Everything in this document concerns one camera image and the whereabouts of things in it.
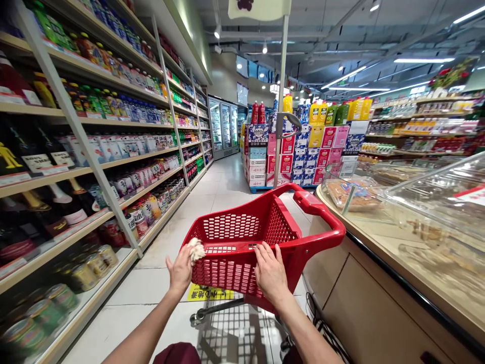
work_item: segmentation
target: hand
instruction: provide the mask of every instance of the hand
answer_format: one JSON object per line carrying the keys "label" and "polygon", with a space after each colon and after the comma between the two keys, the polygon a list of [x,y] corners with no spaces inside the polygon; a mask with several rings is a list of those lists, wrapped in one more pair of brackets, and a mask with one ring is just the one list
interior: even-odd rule
{"label": "hand", "polygon": [[276,257],[269,245],[265,242],[258,244],[254,249],[258,263],[256,264],[256,283],[266,298],[276,306],[278,299],[290,293],[286,272],[284,270],[281,249],[275,245]]}
{"label": "hand", "polygon": [[178,253],[175,263],[170,257],[165,258],[168,272],[170,272],[170,290],[183,295],[192,280],[192,264],[190,262],[191,247],[184,245]]}

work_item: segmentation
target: tiled floor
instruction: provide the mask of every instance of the tiled floor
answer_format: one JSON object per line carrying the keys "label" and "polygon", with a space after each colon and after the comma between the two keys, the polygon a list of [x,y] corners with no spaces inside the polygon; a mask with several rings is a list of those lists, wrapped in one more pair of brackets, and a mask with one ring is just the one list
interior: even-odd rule
{"label": "tiled floor", "polygon": [[[150,313],[169,287],[165,256],[178,254],[193,221],[210,212],[236,207],[258,195],[250,193],[240,154],[214,162],[194,190],[165,225],[144,257],[97,314],[64,359],[64,364],[100,363]],[[287,193],[281,196],[302,234],[308,235],[310,218]],[[305,310],[303,280],[295,290]],[[202,363],[281,363],[279,346],[285,335],[274,315],[244,305],[220,311],[192,328],[189,318],[206,302],[188,302],[188,292],[172,314],[155,353],[171,343],[192,343]]]}

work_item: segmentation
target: red bottle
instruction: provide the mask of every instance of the red bottle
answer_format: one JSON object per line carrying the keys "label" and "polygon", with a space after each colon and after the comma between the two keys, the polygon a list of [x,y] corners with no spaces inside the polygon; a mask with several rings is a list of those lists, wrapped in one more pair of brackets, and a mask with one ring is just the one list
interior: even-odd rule
{"label": "red bottle", "polygon": [[259,106],[258,124],[266,124],[266,113],[263,102]]}
{"label": "red bottle", "polygon": [[258,123],[258,102],[254,101],[253,104],[253,115],[251,116],[251,124]]}

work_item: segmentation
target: shopping cart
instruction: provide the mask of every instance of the shopping cart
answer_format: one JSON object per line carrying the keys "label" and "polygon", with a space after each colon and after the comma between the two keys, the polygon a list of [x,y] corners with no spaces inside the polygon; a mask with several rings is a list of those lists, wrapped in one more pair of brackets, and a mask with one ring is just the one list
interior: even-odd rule
{"label": "shopping cart", "polygon": [[[302,238],[301,230],[279,196],[294,190],[293,199],[301,209],[323,218],[331,231]],[[295,184],[270,190],[257,199],[225,211],[199,217],[190,228],[182,246],[192,238],[204,244],[206,257],[193,266],[192,282],[244,294],[244,297],[217,306],[202,308],[190,318],[192,326],[205,315],[248,303],[277,314],[256,284],[254,269],[256,244],[279,244],[286,270],[288,288],[293,293],[303,268],[314,254],[339,245],[346,233],[344,225],[310,192]]]}

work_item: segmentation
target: ceiling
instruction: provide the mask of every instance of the ceiling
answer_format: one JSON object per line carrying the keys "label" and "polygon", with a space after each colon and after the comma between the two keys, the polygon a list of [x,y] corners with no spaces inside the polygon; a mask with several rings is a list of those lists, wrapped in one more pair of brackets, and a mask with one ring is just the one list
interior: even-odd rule
{"label": "ceiling", "polygon": [[[345,86],[396,89],[429,80],[441,66],[395,63],[397,57],[479,57],[485,50],[485,12],[453,25],[454,20],[484,6],[483,0],[378,2],[379,8],[370,12],[372,0],[293,1],[286,74],[321,92],[323,85],[365,65],[367,69],[346,80]],[[194,4],[211,44],[235,49],[240,56],[279,72],[282,20],[229,19],[227,0],[198,0]],[[213,34],[214,5],[222,26],[219,40]],[[265,55],[264,41],[268,43]],[[340,100],[357,94],[362,92],[327,91],[325,96]]]}

